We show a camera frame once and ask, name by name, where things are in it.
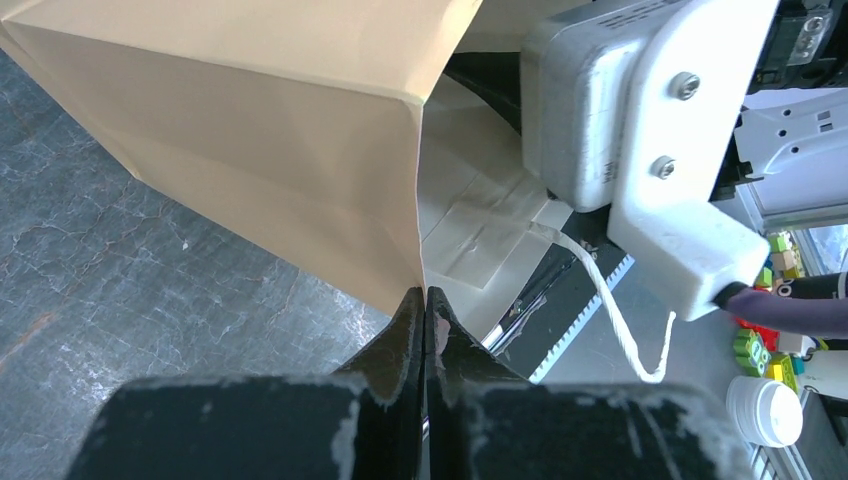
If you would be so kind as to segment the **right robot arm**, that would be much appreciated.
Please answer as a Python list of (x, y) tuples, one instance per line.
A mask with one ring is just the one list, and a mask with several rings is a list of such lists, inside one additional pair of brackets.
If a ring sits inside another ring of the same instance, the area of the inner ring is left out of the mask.
[[(549, 195), (604, 224), (619, 169), (614, 124), (642, 49), (677, 1), (599, 1), (539, 21), (511, 52), (454, 54), (446, 75), (525, 138), (525, 167)], [(786, 107), (743, 109), (711, 197), (847, 143), (847, 5), (782, 1), (748, 90), (825, 89)]]

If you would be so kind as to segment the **brown paper bag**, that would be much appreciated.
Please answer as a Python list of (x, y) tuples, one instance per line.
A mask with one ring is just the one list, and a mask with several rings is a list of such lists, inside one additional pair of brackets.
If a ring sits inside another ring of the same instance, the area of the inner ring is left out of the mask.
[(603, 281), (450, 66), (562, 1), (5, 1), (1, 46), (135, 178), (391, 313), (485, 337), (552, 245)]

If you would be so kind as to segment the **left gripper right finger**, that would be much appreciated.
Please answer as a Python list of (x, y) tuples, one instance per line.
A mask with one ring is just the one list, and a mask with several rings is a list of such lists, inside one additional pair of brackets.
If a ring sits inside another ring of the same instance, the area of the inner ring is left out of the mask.
[(444, 291), (425, 307), (435, 479), (749, 479), (724, 407), (681, 385), (536, 385), (462, 327)]

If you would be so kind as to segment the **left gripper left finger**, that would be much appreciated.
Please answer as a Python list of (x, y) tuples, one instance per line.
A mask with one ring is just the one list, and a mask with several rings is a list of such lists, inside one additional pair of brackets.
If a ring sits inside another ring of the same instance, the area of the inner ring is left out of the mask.
[(178, 376), (119, 387), (71, 479), (414, 479), (422, 436), (423, 291), (337, 370)]

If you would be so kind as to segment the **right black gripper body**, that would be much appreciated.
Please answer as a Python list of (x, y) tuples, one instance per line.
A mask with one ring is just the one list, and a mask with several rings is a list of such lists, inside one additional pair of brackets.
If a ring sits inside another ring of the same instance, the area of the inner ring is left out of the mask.
[[(801, 44), (802, 23), (831, 15), (820, 44), (807, 59), (790, 45)], [(446, 74), (477, 94), (516, 131), (521, 130), (519, 54), (460, 53), (448, 62)], [(758, 60), (747, 93), (792, 88), (836, 88), (847, 85), (847, 3), (845, 1), (783, 1)]]

